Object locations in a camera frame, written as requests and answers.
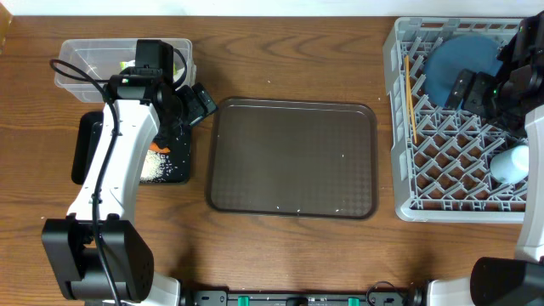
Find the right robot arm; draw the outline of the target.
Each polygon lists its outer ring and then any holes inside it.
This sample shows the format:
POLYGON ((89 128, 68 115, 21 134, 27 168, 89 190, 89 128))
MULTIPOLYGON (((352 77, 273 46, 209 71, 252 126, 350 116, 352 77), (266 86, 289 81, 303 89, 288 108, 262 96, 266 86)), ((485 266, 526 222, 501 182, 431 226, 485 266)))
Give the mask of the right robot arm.
POLYGON ((543 303, 543 15, 521 20, 497 59, 502 66, 495 75, 461 70, 445 107, 527 139, 527 197, 514 257, 482 257, 468 277, 430 281, 424 305, 543 303))

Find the dark blue plate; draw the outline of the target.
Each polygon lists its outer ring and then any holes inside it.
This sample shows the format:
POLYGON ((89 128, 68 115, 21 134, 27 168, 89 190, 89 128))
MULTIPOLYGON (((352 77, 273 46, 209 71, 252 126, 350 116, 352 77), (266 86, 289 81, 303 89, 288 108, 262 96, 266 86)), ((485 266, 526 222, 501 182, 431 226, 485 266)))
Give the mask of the dark blue plate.
POLYGON ((464 69, 495 75, 502 67, 496 58, 500 47, 499 42, 477 35, 459 36, 442 43, 429 55, 423 70, 426 76, 423 86, 430 101, 445 107, 458 74, 464 69))

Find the white rice pile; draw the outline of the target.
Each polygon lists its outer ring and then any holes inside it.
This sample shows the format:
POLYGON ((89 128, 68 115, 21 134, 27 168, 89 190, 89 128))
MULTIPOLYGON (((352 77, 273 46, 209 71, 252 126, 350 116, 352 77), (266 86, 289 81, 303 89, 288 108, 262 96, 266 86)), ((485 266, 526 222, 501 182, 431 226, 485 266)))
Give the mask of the white rice pile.
POLYGON ((149 150, 140 183, 185 184, 190 179, 190 144, 191 131, 184 131, 169 145, 169 153, 149 150))

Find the yellow green pandan packet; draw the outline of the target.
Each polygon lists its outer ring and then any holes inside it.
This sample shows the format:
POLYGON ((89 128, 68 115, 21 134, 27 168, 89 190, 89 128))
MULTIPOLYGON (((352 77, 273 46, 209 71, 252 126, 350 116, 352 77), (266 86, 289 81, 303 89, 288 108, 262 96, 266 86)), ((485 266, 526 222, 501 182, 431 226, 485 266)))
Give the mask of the yellow green pandan packet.
POLYGON ((121 70, 125 70, 129 67, 134 67, 135 66, 135 60, 130 60, 130 61, 123 61, 120 63, 120 67, 121 67, 121 70))

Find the light blue cup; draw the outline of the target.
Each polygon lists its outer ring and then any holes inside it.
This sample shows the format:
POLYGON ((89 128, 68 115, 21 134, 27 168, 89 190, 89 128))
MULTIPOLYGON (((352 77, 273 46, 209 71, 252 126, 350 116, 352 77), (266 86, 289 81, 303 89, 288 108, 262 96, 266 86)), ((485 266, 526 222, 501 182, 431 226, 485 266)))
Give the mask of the light blue cup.
POLYGON ((529 161, 529 146, 518 145, 492 158, 490 175, 499 183, 517 184, 528 176, 529 161))

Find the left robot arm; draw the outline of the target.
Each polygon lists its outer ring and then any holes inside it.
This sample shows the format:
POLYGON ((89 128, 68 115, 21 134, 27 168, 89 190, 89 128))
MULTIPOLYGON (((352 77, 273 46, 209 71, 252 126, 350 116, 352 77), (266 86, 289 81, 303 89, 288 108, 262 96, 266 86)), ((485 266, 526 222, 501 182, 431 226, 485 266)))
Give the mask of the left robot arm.
POLYGON ((179 280, 157 273, 134 228, 140 175, 155 137, 176 139, 217 106, 200 84, 179 88, 164 76, 115 75, 102 88, 99 143, 64 218, 49 218, 42 244, 66 299, 109 305, 180 305, 179 280))

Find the orange carrot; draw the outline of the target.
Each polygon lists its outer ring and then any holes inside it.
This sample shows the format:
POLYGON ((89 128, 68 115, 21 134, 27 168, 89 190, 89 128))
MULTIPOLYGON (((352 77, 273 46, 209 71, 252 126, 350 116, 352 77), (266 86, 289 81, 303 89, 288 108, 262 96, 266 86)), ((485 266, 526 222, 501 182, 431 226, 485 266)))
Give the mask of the orange carrot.
POLYGON ((168 154, 168 153, 171 152, 170 149, 169 149, 168 147, 161 148, 161 147, 159 147, 158 144, 155 143, 155 142, 152 142, 152 143, 150 144, 149 150, 154 151, 154 152, 159 153, 159 154, 168 154))

